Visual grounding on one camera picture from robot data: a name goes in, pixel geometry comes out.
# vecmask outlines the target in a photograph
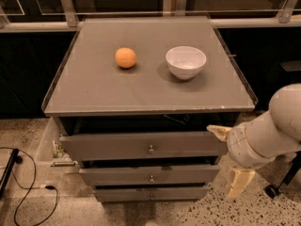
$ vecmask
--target white bowl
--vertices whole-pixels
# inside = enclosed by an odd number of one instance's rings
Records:
[[[182,80],[195,77],[206,60],[206,55],[202,51],[190,46],[174,47],[166,53],[168,68]]]

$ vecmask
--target drawer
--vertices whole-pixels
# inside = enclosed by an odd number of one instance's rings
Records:
[[[202,187],[165,187],[139,189],[96,190],[99,202],[136,202],[136,201],[172,201],[199,200],[206,196],[207,186]]]
[[[73,160],[114,160],[223,155],[226,143],[209,132],[81,134],[61,137]]]
[[[80,169],[89,186],[176,185],[207,183],[219,172],[217,165]]]

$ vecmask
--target concrete floor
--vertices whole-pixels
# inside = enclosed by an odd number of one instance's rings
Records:
[[[48,119],[0,120],[0,146],[19,148],[36,158],[37,180],[41,187],[30,192],[17,214],[20,225],[33,225],[43,220],[55,205],[55,192],[45,185],[55,186],[60,195],[54,214],[42,225],[301,225],[300,173],[285,188],[283,194],[271,200],[263,192],[270,183],[277,184],[290,164],[280,160],[259,169],[254,180],[236,200],[227,197],[228,173],[235,166],[224,156],[221,171],[210,184],[205,198],[196,202],[138,202],[101,204],[93,197],[77,173],[79,168],[50,167],[37,155]],[[10,150],[0,150],[0,169],[9,158]],[[28,156],[14,166],[22,186],[29,186],[33,166]],[[0,201],[0,225],[15,225],[14,212],[27,190],[20,189],[10,176],[4,198]]]

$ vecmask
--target black object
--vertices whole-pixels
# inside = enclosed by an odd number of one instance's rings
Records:
[[[297,153],[297,156],[293,159],[293,164],[289,170],[289,172],[285,175],[282,182],[279,186],[269,185],[264,188],[264,192],[269,196],[271,199],[281,194],[280,188],[283,184],[288,185],[295,174],[301,169],[301,152]]]
[[[13,168],[13,165],[18,160],[18,153],[19,153],[18,149],[13,149],[12,150],[12,153],[10,155],[10,158],[9,158],[8,164],[6,166],[6,169],[5,169],[5,171],[2,175],[2,178],[1,178],[1,181],[0,181],[0,199],[1,199],[2,194],[4,192],[4,189],[6,188],[6,185],[8,183],[8,178],[9,178],[9,175],[10,175],[11,170]]]

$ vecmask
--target drawer knob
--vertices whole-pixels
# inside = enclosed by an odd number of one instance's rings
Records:
[[[150,176],[150,183],[154,183],[155,181],[154,181],[154,179],[153,179],[153,176],[151,175]]]
[[[153,149],[152,145],[150,145],[150,147],[148,149],[148,153],[149,154],[154,154],[154,149]]]

